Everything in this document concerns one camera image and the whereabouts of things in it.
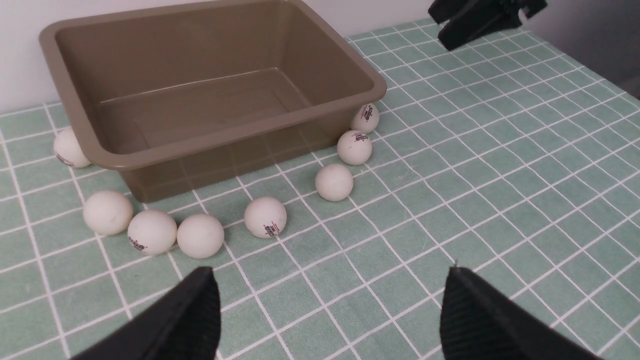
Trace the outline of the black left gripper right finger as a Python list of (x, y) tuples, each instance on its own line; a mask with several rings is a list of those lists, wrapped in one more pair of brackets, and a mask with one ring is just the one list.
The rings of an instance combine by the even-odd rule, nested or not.
[(450, 267), (439, 337), (446, 360), (596, 360), (469, 268)]

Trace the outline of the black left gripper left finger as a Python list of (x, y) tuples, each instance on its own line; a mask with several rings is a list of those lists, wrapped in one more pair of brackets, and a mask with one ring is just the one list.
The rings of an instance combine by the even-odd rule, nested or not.
[(185, 276), (135, 318), (74, 360), (213, 360), (221, 340), (221, 297), (213, 268)]

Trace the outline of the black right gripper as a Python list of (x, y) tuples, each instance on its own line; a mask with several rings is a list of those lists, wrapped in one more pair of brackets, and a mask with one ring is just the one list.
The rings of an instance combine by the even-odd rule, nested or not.
[(447, 22), (438, 40), (448, 51), (462, 47), (486, 35), (522, 26), (519, 14), (531, 19), (546, 9), (546, 0), (499, 0), (498, 10), (472, 11), (475, 0), (434, 0), (428, 12), (437, 24)]

